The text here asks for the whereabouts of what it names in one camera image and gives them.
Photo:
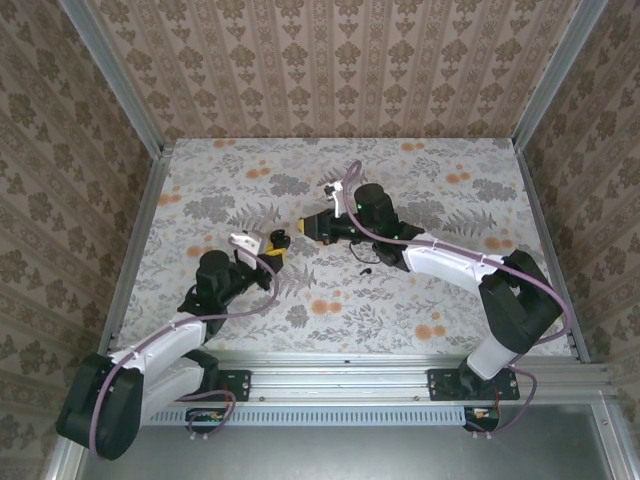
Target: patterned wallpaper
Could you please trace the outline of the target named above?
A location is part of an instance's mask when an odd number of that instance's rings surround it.
[[[526,148],[583,333],[640,445],[640,2],[610,0]]]
[[[579,0],[90,0],[166,141],[508,137]]]
[[[0,2],[0,478],[37,478],[150,160],[55,1]]]

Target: wall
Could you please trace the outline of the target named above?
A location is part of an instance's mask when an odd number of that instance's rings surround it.
[[[150,166],[55,1],[0,2],[0,478],[36,478]]]
[[[166,141],[507,137],[578,0],[90,0]]]
[[[640,2],[609,1],[525,155],[591,354],[611,364],[639,441]]]

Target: floral tablecloth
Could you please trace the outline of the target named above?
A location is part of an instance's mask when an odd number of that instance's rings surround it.
[[[401,219],[488,253],[529,252],[540,240],[508,139],[193,139],[178,141],[120,332],[129,345],[167,322],[208,249],[231,253],[232,232],[292,236],[282,292],[261,315],[228,320],[207,347],[253,351],[464,354],[487,333],[479,298],[438,278],[364,265],[348,242],[323,246],[296,231],[330,204],[321,186],[354,160],[383,185]],[[356,253],[375,260],[365,245]],[[361,274],[366,268],[371,274]],[[254,287],[230,306],[259,305]],[[570,355],[566,341],[538,355]]]

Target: cable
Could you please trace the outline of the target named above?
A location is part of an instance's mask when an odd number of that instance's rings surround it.
[[[278,277],[276,275],[276,272],[269,266],[269,264],[267,262],[262,260],[260,257],[254,255],[253,253],[251,253],[250,251],[246,250],[245,248],[242,248],[242,247],[240,247],[238,245],[233,244],[231,242],[231,239],[229,239],[229,244],[232,245],[234,248],[240,250],[241,252],[247,254],[251,258],[253,258],[262,268],[264,268],[267,271],[267,273],[269,275],[271,275],[271,278],[273,278],[273,293],[272,293],[271,297],[269,297],[269,299],[264,304],[260,305],[259,307],[254,308],[254,309],[251,309],[251,310],[249,310],[247,312],[220,313],[220,314],[215,314],[215,315],[203,315],[203,316],[200,316],[200,317],[193,316],[193,317],[189,317],[189,318],[185,318],[185,319],[179,320],[179,321],[174,322],[174,323],[169,323],[164,328],[162,328],[161,330],[158,330],[155,334],[153,334],[147,340],[142,342],[137,347],[137,349],[132,350],[127,355],[125,355],[122,358],[122,360],[120,360],[118,363],[116,363],[116,365],[111,369],[111,371],[109,372],[109,374],[105,378],[104,383],[102,384],[102,387],[100,388],[100,392],[98,392],[98,398],[96,399],[96,404],[95,404],[95,406],[93,408],[93,414],[91,415],[91,425],[89,427],[89,450],[91,451],[91,453],[93,453],[98,458],[102,458],[100,456],[100,454],[98,453],[97,448],[96,448],[96,436],[97,436],[97,433],[98,433],[97,432],[98,431],[98,419],[100,417],[100,411],[102,410],[102,404],[104,403],[104,399],[105,399],[105,397],[107,395],[107,392],[109,391],[109,387],[111,387],[111,384],[113,383],[113,379],[115,378],[117,373],[120,371],[120,369],[129,360],[131,360],[132,358],[134,358],[137,355],[139,355],[149,345],[153,344],[156,340],[158,340],[159,338],[165,336],[167,333],[172,332],[177,327],[181,327],[183,325],[186,325],[188,323],[192,323],[192,322],[195,322],[195,321],[198,321],[198,322],[210,322],[212,320],[222,320],[222,319],[229,319],[229,318],[240,318],[240,317],[247,317],[247,316],[250,316],[250,315],[255,315],[256,313],[260,313],[263,310],[266,310],[267,308],[269,308],[271,306],[271,304],[273,302],[275,302],[276,298],[278,297],[278,293],[280,293],[280,282],[278,281]]]
[[[349,242],[349,251],[353,254],[353,256],[355,257],[355,259],[356,259],[356,260],[358,260],[360,263],[364,263],[364,264],[366,264],[366,265],[378,265],[379,263],[381,263],[381,262],[382,262],[382,260],[380,260],[380,259],[378,259],[378,261],[377,261],[377,262],[371,262],[371,261],[369,261],[369,260],[363,260],[363,259],[361,259],[361,258],[356,254],[356,252],[353,250],[353,246],[354,246],[354,245],[357,245],[357,244],[353,243],[353,240],[351,240],[351,241]]]
[[[216,425],[213,430],[208,432],[206,434],[207,436],[212,436],[212,435],[215,435],[216,433],[220,432],[220,430],[222,430],[222,428],[227,424],[227,422],[229,420],[231,420],[231,417],[233,416],[233,412],[236,409],[236,405],[238,403],[235,393],[233,393],[231,390],[211,390],[209,392],[197,393],[197,394],[194,394],[194,395],[185,395],[184,397],[180,397],[178,399],[179,401],[190,402],[192,400],[201,400],[203,398],[211,397],[213,395],[225,395],[225,396],[231,397],[231,406],[226,411],[226,415],[224,415],[222,417],[222,420],[220,420],[220,423],[218,425]],[[193,431],[193,422],[194,422],[194,420],[196,418],[201,417],[203,415],[212,414],[212,413],[217,413],[217,412],[214,412],[214,411],[203,411],[203,412],[199,412],[197,415],[193,415],[189,419],[189,423],[187,424],[187,430],[189,430],[189,433],[191,435],[195,435],[195,432]]]
[[[486,265],[489,265],[491,267],[497,268],[499,270],[502,270],[503,272],[506,272],[510,275],[513,275],[514,277],[520,278],[521,280],[524,280],[528,283],[530,283],[531,285],[538,287],[539,289],[541,289],[543,292],[545,292],[547,295],[549,295],[551,298],[553,298],[558,305],[560,306],[560,308],[562,309],[563,313],[564,313],[564,324],[562,329],[554,334],[551,335],[547,335],[544,338],[541,338],[540,340],[538,340],[535,344],[536,345],[542,345],[544,343],[548,343],[552,340],[555,340],[557,338],[563,337],[564,335],[566,335],[567,333],[569,333],[569,331],[571,330],[571,325],[573,325],[573,316],[571,315],[571,311],[569,310],[569,306],[566,304],[566,302],[564,301],[564,299],[558,295],[556,293],[556,291],[551,288],[549,285],[546,285],[545,283],[541,282],[540,280],[527,275],[526,273],[522,273],[518,270],[515,270],[511,267],[508,267],[506,265],[501,264],[500,262],[496,262],[494,260],[491,260],[489,258],[486,258],[486,256],[482,253],[479,252],[473,252],[470,250],[466,250],[464,248],[461,247],[457,247],[455,245],[451,245],[445,242],[441,242],[438,241],[437,242],[437,246],[435,242],[429,241],[429,240],[396,240],[393,238],[386,238],[386,237],[381,237],[379,235],[376,235],[373,232],[370,232],[369,230],[367,230],[356,218],[356,216],[353,213],[353,210],[351,209],[351,205],[350,205],[350,201],[349,201],[349,190],[350,190],[350,184],[351,182],[355,179],[356,176],[358,176],[358,174],[360,173],[360,170],[362,169],[362,162],[360,160],[356,160],[355,162],[353,162],[349,168],[347,169],[347,173],[345,174],[343,180],[342,180],[342,195],[343,195],[343,202],[345,205],[345,209],[347,211],[347,215],[349,215],[349,218],[351,219],[351,221],[353,222],[353,224],[358,227],[358,229],[364,233],[365,235],[367,235],[369,238],[373,239],[373,240],[377,240],[379,242],[386,242],[389,244],[393,244],[393,245],[405,245],[405,246],[424,246],[424,247],[428,247],[428,248],[440,248],[442,250],[446,250],[458,255],[462,255],[464,257],[467,257],[471,260],[474,260],[476,262],[484,262]],[[522,355],[518,355],[516,356],[516,358],[513,360],[514,362],[519,360],[521,358]],[[526,372],[524,370],[520,370],[519,368],[515,367],[514,365],[509,365],[508,367],[509,369],[511,369],[511,371],[515,372],[516,374],[519,375],[524,375],[525,377],[529,377],[531,379],[531,381],[533,382],[533,385],[531,387],[531,392],[529,393],[529,396],[527,397],[527,399],[525,400],[522,408],[520,409],[520,411],[516,414],[516,416],[509,422],[507,423],[504,427],[501,427],[497,430],[495,430],[493,433],[501,433],[504,432],[508,429],[510,429],[513,425],[515,425],[520,418],[522,418],[522,415],[524,415],[525,411],[527,410],[527,408],[529,408],[529,405],[531,404],[533,397],[536,393],[536,389],[538,386],[538,381],[535,378],[535,376],[529,372]]]

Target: purple cable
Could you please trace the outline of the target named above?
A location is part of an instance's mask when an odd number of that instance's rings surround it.
[[[345,174],[343,180],[342,180],[342,186],[343,186],[343,190],[342,190],[342,197],[343,197],[343,201],[345,204],[345,209],[347,211],[347,215],[349,215],[349,218],[351,219],[351,221],[354,223],[354,225],[356,227],[358,227],[358,229],[364,233],[366,236],[368,236],[369,238],[372,238],[373,240],[377,240],[378,242],[384,242],[384,243],[390,243],[393,245],[406,245],[406,246],[424,246],[424,247],[428,247],[428,248],[441,248],[442,250],[446,250],[458,255],[462,255],[464,257],[467,257],[471,260],[474,260],[476,262],[483,262],[486,265],[489,265],[491,267],[497,268],[499,270],[502,270],[503,272],[506,272],[510,275],[513,275],[514,277],[518,277],[521,280],[524,280],[528,283],[530,283],[531,285],[538,287],[539,289],[541,289],[543,292],[545,292],[547,295],[549,295],[551,298],[553,298],[558,305],[560,305],[560,308],[562,308],[562,311],[564,313],[564,324],[562,326],[562,329],[554,334],[551,335],[547,335],[544,338],[541,338],[540,340],[538,340],[535,344],[536,345],[542,345],[544,343],[547,342],[551,342],[552,340],[555,340],[557,338],[560,338],[564,335],[566,335],[567,333],[569,333],[569,331],[571,330],[571,325],[573,324],[573,316],[571,315],[571,311],[569,310],[569,306],[566,304],[566,302],[563,300],[563,298],[558,295],[555,290],[553,288],[551,288],[549,285],[546,285],[545,283],[539,281],[538,279],[527,275],[526,273],[522,273],[518,270],[515,270],[511,267],[508,267],[506,265],[503,265],[499,262],[496,262],[494,260],[491,260],[489,258],[486,258],[486,256],[482,253],[479,252],[473,252],[470,250],[466,250],[464,248],[461,247],[457,247],[455,245],[451,245],[448,243],[444,243],[444,242],[437,242],[437,245],[435,242],[429,241],[429,240],[396,240],[393,238],[386,238],[386,237],[381,237],[379,235],[376,235],[373,232],[370,232],[369,230],[367,230],[356,218],[356,216],[354,215],[350,203],[349,203],[349,190],[350,190],[350,184],[351,182],[355,179],[355,177],[358,176],[358,174],[360,173],[360,170],[362,169],[362,162],[360,160],[356,160],[355,162],[353,162],[351,164],[351,166],[349,166],[349,168],[347,169],[347,173]],[[522,357],[522,355],[518,355],[513,361],[517,361]],[[511,371],[519,374],[519,375],[524,375],[525,377],[529,377],[531,379],[531,381],[533,382],[533,385],[531,386],[531,392],[529,393],[529,396],[527,397],[527,399],[525,400],[522,408],[520,409],[520,411],[516,414],[516,416],[509,422],[507,423],[505,426],[500,427],[498,430],[492,432],[492,433],[501,433],[504,432],[508,429],[510,429],[513,425],[515,425],[520,418],[522,418],[522,416],[524,415],[524,413],[526,412],[527,408],[529,408],[529,405],[531,404],[531,402],[533,401],[533,397],[536,393],[536,389],[538,386],[538,381],[535,378],[535,376],[529,372],[526,372],[524,370],[520,370],[519,368],[515,367],[514,365],[509,365],[508,367]]]
[[[260,305],[259,307],[254,308],[252,310],[249,310],[247,312],[221,313],[221,314],[216,314],[216,315],[203,315],[201,317],[194,316],[194,317],[189,317],[189,318],[185,318],[185,319],[179,320],[179,321],[177,321],[177,322],[175,322],[173,324],[167,324],[164,328],[162,328],[161,330],[157,331],[155,334],[153,334],[147,340],[142,342],[137,347],[136,350],[132,350],[130,353],[125,355],[122,358],[122,360],[120,360],[118,363],[116,363],[116,365],[111,369],[111,371],[107,375],[107,378],[105,378],[104,383],[102,384],[102,387],[100,388],[100,392],[98,392],[98,398],[96,399],[96,405],[93,408],[93,414],[91,415],[91,426],[89,428],[89,450],[96,457],[102,458],[100,456],[100,454],[98,454],[98,451],[97,451],[97,448],[96,448],[96,435],[97,435],[97,431],[98,431],[98,418],[100,417],[100,411],[102,410],[102,404],[104,403],[104,399],[105,399],[105,397],[107,395],[107,392],[109,391],[109,387],[111,387],[111,383],[113,383],[113,379],[115,378],[115,376],[120,371],[120,369],[124,366],[125,363],[127,363],[129,360],[134,358],[136,355],[139,355],[145,348],[147,348],[153,342],[155,342],[159,338],[163,337],[167,333],[173,331],[177,327],[181,327],[183,325],[186,325],[188,323],[192,323],[194,321],[210,322],[212,320],[222,320],[222,319],[225,319],[225,318],[226,319],[229,319],[229,318],[240,318],[240,317],[247,317],[247,316],[250,316],[250,315],[255,315],[256,313],[260,313],[263,310],[266,310],[267,308],[269,308],[271,306],[271,304],[278,297],[278,293],[280,293],[280,282],[278,281],[278,277],[276,275],[276,272],[269,266],[269,264],[267,262],[265,262],[264,260],[262,260],[261,258],[257,257],[256,255],[252,254],[248,250],[231,243],[231,240],[229,240],[229,244],[232,245],[234,248],[240,250],[241,252],[246,253],[247,255],[252,257],[256,262],[258,262],[258,264],[262,268],[264,268],[267,271],[267,273],[269,275],[271,275],[271,278],[273,278],[273,293],[271,294],[271,297],[269,297],[269,299],[264,304]],[[209,395],[211,395],[211,393],[207,392],[206,394],[201,394],[201,395],[209,396]]]
[[[360,173],[360,170],[362,169],[362,162],[360,160],[356,160],[355,162],[353,162],[351,164],[351,166],[347,169],[347,173],[345,174],[343,180],[342,180],[342,184],[343,184],[343,190],[342,190],[342,196],[343,196],[343,201],[345,204],[345,208],[347,211],[347,214],[349,215],[349,218],[351,219],[351,221],[355,224],[356,227],[358,227],[358,229],[364,233],[366,236],[368,236],[369,238],[372,238],[373,240],[377,240],[378,242],[384,242],[384,243],[390,243],[393,245],[406,245],[406,246],[421,246],[421,247],[428,247],[428,248],[440,248],[442,250],[446,250],[458,255],[462,255],[464,257],[467,257],[471,260],[474,260],[476,262],[483,262],[486,265],[489,265],[491,267],[497,268],[499,270],[502,270],[503,272],[506,272],[510,275],[513,275],[514,277],[518,277],[521,280],[524,280],[528,283],[530,283],[531,285],[538,287],[539,289],[541,289],[543,292],[545,292],[547,295],[549,295],[551,298],[553,298],[558,305],[560,305],[560,308],[562,308],[562,311],[564,313],[565,316],[565,322],[564,325],[562,327],[562,329],[557,332],[554,333],[552,335],[548,335],[544,338],[541,338],[540,340],[538,340],[536,342],[536,345],[542,345],[543,343],[547,343],[550,342],[552,340],[555,340],[557,338],[560,338],[564,335],[566,335],[567,333],[569,333],[569,331],[571,330],[571,325],[573,324],[573,316],[571,315],[571,311],[569,310],[569,307],[567,306],[567,304],[565,303],[565,301],[562,299],[562,297],[560,295],[558,295],[555,290],[553,290],[553,288],[551,288],[550,286],[546,285],[545,283],[541,282],[540,280],[532,277],[531,275],[527,275],[526,273],[522,273],[518,270],[515,270],[511,267],[508,267],[506,265],[503,265],[499,262],[496,262],[494,260],[491,260],[490,258],[486,258],[486,256],[482,253],[479,252],[473,252],[461,247],[458,247],[456,245],[451,245],[445,242],[441,242],[438,241],[437,244],[435,242],[432,242],[430,240],[396,240],[393,238],[386,238],[386,237],[381,237],[379,235],[376,235],[373,232],[370,232],[369,230],[367,230],[356,218],[355,214],[353,213],[353,210],[351,209],[351,206],[349,204],[349,190],[350,190],[350,184],[351,182],[354,180],[354,178]]]
[[[231,417],[233,415],[233,412],[236,409],[236,404],[237,404],[235,393],[233,393],[230,390],[211,390],[209,392],[197,393],[195,395],[185,395],[184,397],[180,397],[180,399],[179,399],[181,401],[201,400],[203,398],[211,397],[213,395],[227,395],[227,396],[231,397],[231,406],[229,407],[229,410],[227,410],[226,415],[224,415],[222,417],[222,420],[220,420],[220,423],[213,430],[211,430],[209,433],[207,433],[207,435],[215,435],[220,430],[222,430],[222,427],[224,427],[229,420],[231,420]],[[196,418],[201,417],[202,415],[211,414],[211,413],[216,413],[216,412],[214,412],[214,411],[211,411],[211,412],[204,411],[204,412],[199,412],[198,415],[192,416],[189,419],[189,423],[187,425],[187,430],[189,430],[189,433],[191,433],[191,434],[195,433],[193,431],[193,422],[194,422],[194,420]]]

